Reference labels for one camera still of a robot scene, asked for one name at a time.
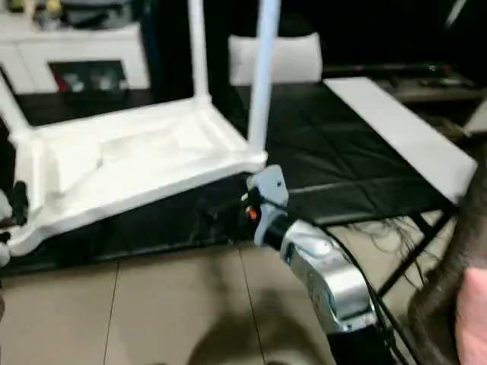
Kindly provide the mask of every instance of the black tablecloth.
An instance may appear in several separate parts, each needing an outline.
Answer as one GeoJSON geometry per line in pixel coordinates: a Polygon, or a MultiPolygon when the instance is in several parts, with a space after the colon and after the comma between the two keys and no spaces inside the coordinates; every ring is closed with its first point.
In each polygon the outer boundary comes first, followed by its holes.
{"type": "MultiPolygon", "coordinates": [[[[238,90],[243,109],[250,89],[238,90]]],[[[230,116],[247,135],[247,120],[230,116]]],[[[321,224],[344,224],[445,208],[433,188],[323,84],[276,85],[266,150],[281,165],[291,206],[321,224]]]]}
{"type": "MultiPolygon", "coordinates": [[[[215,95],[215,104],[244,135],[250,90],[215,95]]],[[[112,100],[111,110],[152,103],[150,97],[112,100]]],[[[86,116],[88,105],[61,97],[24,97],[21,105],[32,125],[86,116]]],[[[324,85],[274,87],[266,149],[269,163],[282,166],[290,204],[321,224],[403,216],[449,206],[368,124],[324,85]]],[[[107,103],[91,98],[91,114],[107,103]]],[[[237,209],[205,212],[239,198],[245,175],[232,176],[159,202],[136,208],[45,241],[30,255],[13,258],[0,269],[12,275],[42,268],[99,262],[121,256],[168,252],[226,242],[228,234],[248,238],[237,209]]]]}

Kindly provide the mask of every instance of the white cabinet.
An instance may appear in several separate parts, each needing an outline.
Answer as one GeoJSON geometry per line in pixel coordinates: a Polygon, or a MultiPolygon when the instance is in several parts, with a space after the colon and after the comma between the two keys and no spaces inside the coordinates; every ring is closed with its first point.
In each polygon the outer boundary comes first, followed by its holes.
{"type": "Polygon", "coordinates": [[[35,92],[30,73],[16,45],[0,43],[0,65],[16,94],[35,92]]]}
{"type": "Polygon", "coordinates": [[[105,61],[122,66],[127,88],[149,87],[138,24],[114,30],[43,32],[24,16],[0,14],[0,63],[17,94],[57,92],[52,63],[105,61]]]}

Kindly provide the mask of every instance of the floor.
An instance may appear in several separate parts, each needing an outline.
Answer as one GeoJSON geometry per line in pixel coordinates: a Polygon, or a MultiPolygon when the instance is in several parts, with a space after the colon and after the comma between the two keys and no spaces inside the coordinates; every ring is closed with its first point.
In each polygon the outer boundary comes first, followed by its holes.
{"type": "MultiPolygon", "coordinates": [[[[420,236],[412,222],[400,224],[413,238],[420,236]]],[[[420,258],[422,268],[442,253],[452,226],[420,258]]],[[[376,286],[399,262],[398,253],[385,252],[397,249],[399,238],[383,224],[333,232],[376,286]]],[[[408,277],[419,285],[414,268],[408,277]]],[[[3,284],[2,365],[334,364],[304,287],[274,252],[250,244],[3,284]]],[[[402,279],[387,296],[398,316],[412,284],[402,279]]]]}

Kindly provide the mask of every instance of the orange light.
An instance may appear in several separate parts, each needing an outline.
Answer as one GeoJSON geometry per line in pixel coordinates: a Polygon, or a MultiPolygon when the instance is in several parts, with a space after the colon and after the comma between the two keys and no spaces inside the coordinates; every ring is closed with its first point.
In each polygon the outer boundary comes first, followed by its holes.
{"type": "Polygon", "coordinates": [[[255,210],[250,209],[249,210],[249,217],[252,221],[255,221],[259,217],[259,215],[257,214],[257,212],[255,210]]]}

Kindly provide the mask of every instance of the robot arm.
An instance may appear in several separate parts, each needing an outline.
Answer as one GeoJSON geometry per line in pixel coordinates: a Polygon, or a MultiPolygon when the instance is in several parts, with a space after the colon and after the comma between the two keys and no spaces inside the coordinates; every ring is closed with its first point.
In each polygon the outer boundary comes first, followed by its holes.
{"type": "Polygon", "coordinates": [[[255,244],[277,250],[306,286],[337,364],[396,363],[361,271],[330,235],[279,208],[288,201],[281,168],[251,176],[247,188],[255,244]]]}

